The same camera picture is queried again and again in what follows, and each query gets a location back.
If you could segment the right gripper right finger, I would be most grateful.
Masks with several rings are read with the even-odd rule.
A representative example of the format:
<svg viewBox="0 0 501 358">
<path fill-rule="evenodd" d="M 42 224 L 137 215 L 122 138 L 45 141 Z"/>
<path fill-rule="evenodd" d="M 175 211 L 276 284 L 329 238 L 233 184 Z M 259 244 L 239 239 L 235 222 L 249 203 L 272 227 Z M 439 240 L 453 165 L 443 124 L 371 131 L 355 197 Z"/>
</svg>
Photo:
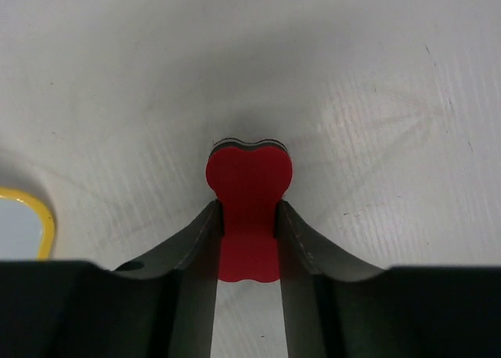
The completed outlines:
<svg viewBox="0 0 501 358">
<path fill-rule="evenodd" d="M 500 270 L 381 269 L 276 209 L 280 286 L 291 357 L 497 357 Z"/>
</svg>

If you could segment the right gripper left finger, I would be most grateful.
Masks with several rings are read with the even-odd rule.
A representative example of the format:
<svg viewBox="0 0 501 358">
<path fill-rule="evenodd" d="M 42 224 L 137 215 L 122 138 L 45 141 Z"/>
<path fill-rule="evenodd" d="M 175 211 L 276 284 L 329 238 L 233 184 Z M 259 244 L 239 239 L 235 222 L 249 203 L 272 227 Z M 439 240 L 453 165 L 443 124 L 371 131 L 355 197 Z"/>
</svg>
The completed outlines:
<svg viewBox="0 0 501 358">
<path fill-rule="evenodd" d="M 115 270 L 86 261 L 1 264 L 4 357 L 208 357 L 222 240 L 212 201 Z"/>
</svg>

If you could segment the red bone-shaped eraser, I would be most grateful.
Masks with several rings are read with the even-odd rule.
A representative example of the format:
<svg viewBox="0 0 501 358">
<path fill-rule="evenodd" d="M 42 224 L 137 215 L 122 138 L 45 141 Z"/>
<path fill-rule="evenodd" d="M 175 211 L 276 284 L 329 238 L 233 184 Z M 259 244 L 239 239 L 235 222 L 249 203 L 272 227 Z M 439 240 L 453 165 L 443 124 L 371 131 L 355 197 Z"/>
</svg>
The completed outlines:
<svg viewBox="0 0 501 358">
<path fill-rule="evenodd" d="M 218 279 L 236 283 L 279 279 L 276 206 L 290 187 L 293 164 L 277 140 L 218 141 L 205 170 L 222 205 L 223 232 Z"/>
</svg>

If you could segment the yellow framed whiteboard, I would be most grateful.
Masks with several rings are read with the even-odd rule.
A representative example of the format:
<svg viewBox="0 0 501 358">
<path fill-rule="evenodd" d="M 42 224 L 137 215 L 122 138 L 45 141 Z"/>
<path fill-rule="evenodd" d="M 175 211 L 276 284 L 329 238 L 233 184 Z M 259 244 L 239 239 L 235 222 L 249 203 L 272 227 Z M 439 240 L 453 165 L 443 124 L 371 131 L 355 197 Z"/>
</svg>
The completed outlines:
<svg viewBox="0 0 501 358">
<path fill-rule="evenodd" d="M 1 188 L 1 260 L 43 260 L 51 255 L 56 221 L 46 204 L 22 190 Z"/>
</svg>

